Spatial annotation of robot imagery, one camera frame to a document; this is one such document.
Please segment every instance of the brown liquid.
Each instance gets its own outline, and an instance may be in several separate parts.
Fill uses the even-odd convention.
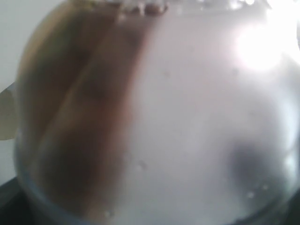
[[[122,173],[135,66],[165,9],[78,3],[56,8],[25,49],[16,82],[19,154],[54,203],[98,221]]]

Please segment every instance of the glass jar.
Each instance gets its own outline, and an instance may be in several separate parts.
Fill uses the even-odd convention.
[[[299,187],[293,9],[292,0],[54,9],[16,80],[15,166],[40,223],[281,223]]]

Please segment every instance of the dark surface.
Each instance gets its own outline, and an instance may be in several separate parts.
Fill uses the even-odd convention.
[[[284,225],[300,225],[300,191],[291,200]],[[28,201],[18,181],[12,179],[0,187],[0,225],[34,225]]]

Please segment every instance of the white wall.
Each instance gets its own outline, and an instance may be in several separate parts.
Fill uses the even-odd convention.
[[[0,92],[14,81],[30,34],[60,2],[62,0],[0,0]],[[12,149],[13,140],[0,141],[0,185],[15,175]]]

